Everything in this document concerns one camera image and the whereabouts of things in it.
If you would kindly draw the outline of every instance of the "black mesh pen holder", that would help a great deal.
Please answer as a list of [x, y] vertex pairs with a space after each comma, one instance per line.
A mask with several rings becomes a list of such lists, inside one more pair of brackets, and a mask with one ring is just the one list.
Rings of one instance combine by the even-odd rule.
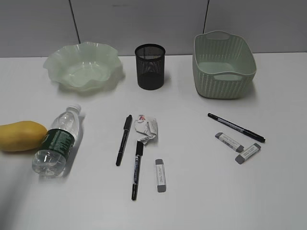
[[165, 49], [156, 44], [144, 44], [135, 49], [138, 85], [156, 90], [164, 84]]

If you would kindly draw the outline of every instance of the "green bottle label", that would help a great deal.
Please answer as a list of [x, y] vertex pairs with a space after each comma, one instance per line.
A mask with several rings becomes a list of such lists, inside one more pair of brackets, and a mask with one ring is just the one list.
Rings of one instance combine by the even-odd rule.
[[62, 129], [51, 129], [47, 132], [38, 150], [51, 150], [61, 154], [67, 160], [75, 138]]

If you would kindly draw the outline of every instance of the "eraser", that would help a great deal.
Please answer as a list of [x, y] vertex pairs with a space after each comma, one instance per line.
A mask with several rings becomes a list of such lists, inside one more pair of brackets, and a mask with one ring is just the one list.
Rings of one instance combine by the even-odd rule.
[[157, 189], [159, 193], [166, 191], [165, 171], [162, 159], [155, 160], [155, 171], [157, 175]]
[[257, 152], [259, 152], [260, 149], [261, 149], [261, 146], [258, 145], [257, 143], [255, 143], [252, 146], [250, 146], [248, 149], [246, 149], [244, 152], [242, 152], [241, 154], [237, 155], [235, 160], [239, 164], [242, 164], [245, 161], [247, 161], [251, 156], [253, 156]]
[[240, 143], [231, 139], [229, 136], [225, 135], [224, 133], [217, 133], [215, 137], [236, 152], [242, 152], [244, 150], [244, 147]]

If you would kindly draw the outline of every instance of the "gray wall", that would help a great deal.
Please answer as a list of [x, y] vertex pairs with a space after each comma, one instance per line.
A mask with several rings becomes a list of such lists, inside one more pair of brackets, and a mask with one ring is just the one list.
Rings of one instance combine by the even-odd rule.
[[307, 51], [306, 0], [210, 0], [205, 31], [244, 37], [255, 53]]
[[[71, 0], [81, 42], [134, 55], [143, 43], [191, 54], [207, 0]], [[243, 36], [253, 52], [306, 52], [307, 1], [210, 0], [205, 31]], [[2, 0], [0, 57], [48, 56], [78, 43], [69, 0]]]
[[191, 54], [207, 0], [71, 0], [80, 40], [106, 43], [120, 55], [157, 43], [166, 54]]
[[0, 57], [48, 56], [76, 43], [67, 0], [0, 1]]

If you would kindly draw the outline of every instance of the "crumpled paper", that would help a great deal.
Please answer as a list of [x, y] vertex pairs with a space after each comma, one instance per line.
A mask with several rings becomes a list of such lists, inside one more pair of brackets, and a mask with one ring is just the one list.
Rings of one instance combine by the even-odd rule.
[[139, 115], [138, 119], [134, 122], [134, 126], [138, 133], [145, 135], [138, 140], [144, 145], [146, 145], [149, 140], [154, 139], [158, 134], [157, 120], [153, 117]]

